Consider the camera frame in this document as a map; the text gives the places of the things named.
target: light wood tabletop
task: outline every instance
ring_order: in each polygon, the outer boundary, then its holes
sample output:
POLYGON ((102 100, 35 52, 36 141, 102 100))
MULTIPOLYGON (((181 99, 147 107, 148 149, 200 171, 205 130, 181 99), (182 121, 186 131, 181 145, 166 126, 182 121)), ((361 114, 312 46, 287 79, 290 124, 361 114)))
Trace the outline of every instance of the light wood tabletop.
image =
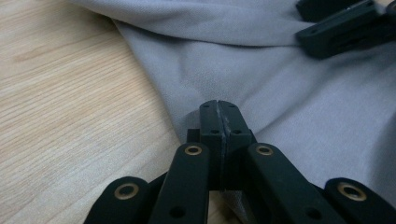
MULTIPOLYGON (((109 18, 0 1, 0 222, 82 223, 109 183, 163 174, 179 144, 109 18)), ((210 199, 209 223, 239 223, 210 199)))

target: gray cloth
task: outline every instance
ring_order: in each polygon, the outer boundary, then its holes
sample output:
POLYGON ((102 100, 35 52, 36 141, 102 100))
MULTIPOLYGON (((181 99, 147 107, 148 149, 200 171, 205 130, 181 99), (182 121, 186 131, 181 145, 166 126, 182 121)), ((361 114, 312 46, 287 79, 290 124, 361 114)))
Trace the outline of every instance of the gray cloth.
POLYGON ((352 178, 396 206, 395 43, 309 58, 294 0, 73 2, 116 20, 182 142, 200 104, 229 101, 312 183, 352 178))

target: round hole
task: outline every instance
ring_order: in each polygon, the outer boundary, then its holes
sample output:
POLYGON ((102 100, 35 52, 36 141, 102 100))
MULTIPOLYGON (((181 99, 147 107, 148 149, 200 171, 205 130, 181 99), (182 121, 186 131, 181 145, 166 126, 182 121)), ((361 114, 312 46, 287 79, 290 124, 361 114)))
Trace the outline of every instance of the round hole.
POLYGON ((337 186, 338 191, 346 196, 348 199, 363 202, 367 199, 367 195, 363 192, 363 190, 348 184, 348 183, 339 183, 337 186))
POLYGON ((173 218, 180 218, 180 217, 184 217, 186 215, 186 212, 182 207, 177 206, 177 207, 173 207, 169 211, 169 215, 171 215, 171 217, 173 218))
POLYGON ((196 156, 196 155, 201 154, 202 149, 197 146, 190 146, 190 147, 186 147, 186 149, 184 149, 184 152, 187 155, 196 156))
POLYGON ((309 216, 310 218, 313 218, 315 220, 321 219, 321 213, 316 208, 312 208, 312 207, 306 208, 305 213, 307 216, 309 216))
POLYGON ((139 187, 135 183, 122 184, 116 188, 114 196, 119 200, 128 200, 133 198, 138 191, 139 187))
POLYGON ((272 154, 274 154, 274 151, 271 148, 265 146, 256 147, 256 151, 263 156, 271 156, 272 154))

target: folded cloth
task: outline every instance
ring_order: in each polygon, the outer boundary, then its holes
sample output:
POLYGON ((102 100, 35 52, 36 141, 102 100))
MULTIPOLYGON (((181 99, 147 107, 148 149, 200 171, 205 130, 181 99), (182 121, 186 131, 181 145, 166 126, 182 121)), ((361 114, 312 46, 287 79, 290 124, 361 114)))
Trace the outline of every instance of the folded cloth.
POLYGON ((319 61, 294 0, 73 0, 115 20, 181 141, 214 99, 312 183, 360 181, 396 206, 396 44, 319 61))

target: wooden surface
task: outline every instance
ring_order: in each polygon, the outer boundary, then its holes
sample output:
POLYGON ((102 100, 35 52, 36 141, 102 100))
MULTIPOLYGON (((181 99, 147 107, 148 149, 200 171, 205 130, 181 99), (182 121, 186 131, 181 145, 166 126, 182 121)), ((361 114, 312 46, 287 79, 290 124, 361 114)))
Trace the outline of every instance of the wooden surface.
MULTIPOLYGON (((0 222, 82 223, 113 180, 152 180, 179 146, 108 18, 66 1, 0 1, 0 222)), ((211 196, 209 223, 237 223, 211 196)))

